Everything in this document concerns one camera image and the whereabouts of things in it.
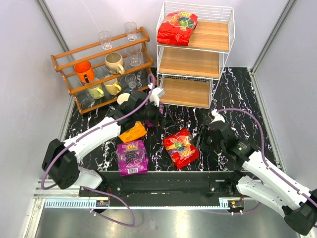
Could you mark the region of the purple candy bag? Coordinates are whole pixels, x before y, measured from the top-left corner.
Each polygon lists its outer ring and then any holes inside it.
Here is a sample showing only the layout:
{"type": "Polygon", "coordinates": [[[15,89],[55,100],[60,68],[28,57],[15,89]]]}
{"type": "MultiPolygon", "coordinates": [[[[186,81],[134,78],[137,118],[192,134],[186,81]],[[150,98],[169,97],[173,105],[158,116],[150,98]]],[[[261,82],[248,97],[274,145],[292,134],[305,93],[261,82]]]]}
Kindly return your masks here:
{"type": "Polygon", "coordinates": [[[158,123],[157,124],[151,124],[149,121],[145,121],[145,125],[147,127],[154,127],[154,126],[160,126],[160,124],[163,122],[163,119],[164,119],[164,105],[163,103],[159,103],[159,119],[158,119],[158,123]]]}
{"type": "Polygon", "coordinates": [[[121,177],[148,172],[149,159],[142,140],[119,144],[116,154],[121,177]]]}

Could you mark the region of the purple candy bag back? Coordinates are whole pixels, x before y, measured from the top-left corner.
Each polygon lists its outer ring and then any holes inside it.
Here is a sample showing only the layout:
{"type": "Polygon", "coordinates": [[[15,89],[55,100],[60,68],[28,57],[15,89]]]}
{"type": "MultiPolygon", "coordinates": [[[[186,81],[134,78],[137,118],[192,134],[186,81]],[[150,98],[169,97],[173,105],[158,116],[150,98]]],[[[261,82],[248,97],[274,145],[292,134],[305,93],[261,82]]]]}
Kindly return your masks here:
{"type": "Polygon", "coordinates": [[[147,127],[154,127],[154,126],[160,126],[160,124],[163,122],[163,119],[164,119],[164,105],[163,103],[159,103],[159,119],[158,119],[158,123],[157,124],[151,124],[149,121],[145,121],[145,125],[147,127]]]}

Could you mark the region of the orange candy bag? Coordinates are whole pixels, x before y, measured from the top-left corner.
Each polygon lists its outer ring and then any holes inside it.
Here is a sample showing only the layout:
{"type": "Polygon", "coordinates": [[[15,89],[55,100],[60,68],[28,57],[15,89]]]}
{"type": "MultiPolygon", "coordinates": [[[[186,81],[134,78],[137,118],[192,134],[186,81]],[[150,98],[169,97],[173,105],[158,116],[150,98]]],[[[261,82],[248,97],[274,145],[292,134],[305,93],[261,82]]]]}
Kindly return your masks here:
{"type": "Polygon", "coordinates": [[[147,131],[143,124],[140,121],[135,122],[135,125],[125,131],[124,133],[120,134],[118,137],[123,143],[135,141],[144,135],[147,134],[147,131]]]}

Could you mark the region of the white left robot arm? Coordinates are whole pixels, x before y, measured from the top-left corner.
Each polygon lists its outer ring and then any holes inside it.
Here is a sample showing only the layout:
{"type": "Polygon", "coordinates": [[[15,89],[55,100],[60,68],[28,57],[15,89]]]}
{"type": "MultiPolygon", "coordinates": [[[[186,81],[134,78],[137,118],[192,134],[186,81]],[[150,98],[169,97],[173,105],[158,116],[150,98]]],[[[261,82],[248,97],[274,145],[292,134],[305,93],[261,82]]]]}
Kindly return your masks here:
{"type": "Polygon", "coordinates": [[[159,103],[164,94],[160,87],[149,93],[138,91],[130,94],[97,125],[65,141],[52,140],[42,163],[44,177],[50,177],[60,189],[72,185],[90,189],[100,187],[105,178],[94,170],[78,166],[78,163],[101,144],[131,132],[137,122],[161,124],[163,116],[159,112],[159,103]]]}

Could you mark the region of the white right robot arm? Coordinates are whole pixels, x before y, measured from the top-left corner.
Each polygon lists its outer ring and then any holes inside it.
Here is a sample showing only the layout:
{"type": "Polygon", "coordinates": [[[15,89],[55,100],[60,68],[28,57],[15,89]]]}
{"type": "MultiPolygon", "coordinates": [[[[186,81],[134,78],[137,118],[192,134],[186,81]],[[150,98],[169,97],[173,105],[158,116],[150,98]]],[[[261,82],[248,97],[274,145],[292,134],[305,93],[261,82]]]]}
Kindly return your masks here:
{"type": "Polygon", "coordinates": [[[234,170],[227,184],[277,212],[292,230],[306,236],[317,224],[317,191],[290,178],[229,125],[203,125],[194,141],[202,150],[220,150],[234,170]]]}

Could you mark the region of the purple candy bag front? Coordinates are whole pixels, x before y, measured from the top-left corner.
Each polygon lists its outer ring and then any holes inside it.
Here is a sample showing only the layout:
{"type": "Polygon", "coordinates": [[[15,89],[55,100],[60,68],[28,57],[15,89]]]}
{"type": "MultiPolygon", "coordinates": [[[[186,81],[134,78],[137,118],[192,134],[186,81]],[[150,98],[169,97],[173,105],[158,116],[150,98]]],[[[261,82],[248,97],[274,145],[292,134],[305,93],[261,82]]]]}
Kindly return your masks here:
{"type": "Polygon", "coordinates": [[[142,140],[119,144],[116,154],[121,177],[148,172],[149,159],[142,140]]]}

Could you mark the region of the red candy bag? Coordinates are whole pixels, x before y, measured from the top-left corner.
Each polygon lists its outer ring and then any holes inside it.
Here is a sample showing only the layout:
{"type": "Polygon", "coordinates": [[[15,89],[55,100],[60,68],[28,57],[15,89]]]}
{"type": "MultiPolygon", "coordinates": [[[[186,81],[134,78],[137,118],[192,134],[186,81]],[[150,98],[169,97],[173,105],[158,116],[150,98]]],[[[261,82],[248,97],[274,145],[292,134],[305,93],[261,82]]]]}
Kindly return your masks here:
{"type": "Polygon", "coordinates": [[[157,42],[174,46],[188,46],[190,37],[197,26],[198,16],[187,11],[167,15],[157,33],[157,42]]]}
{"type": "Polygon", "coordinates": [[[189,165],[200,156],[198,148],[191,140],[192,135],[187,128],[163,139],[163,145],[178,169],[189,165]]]}

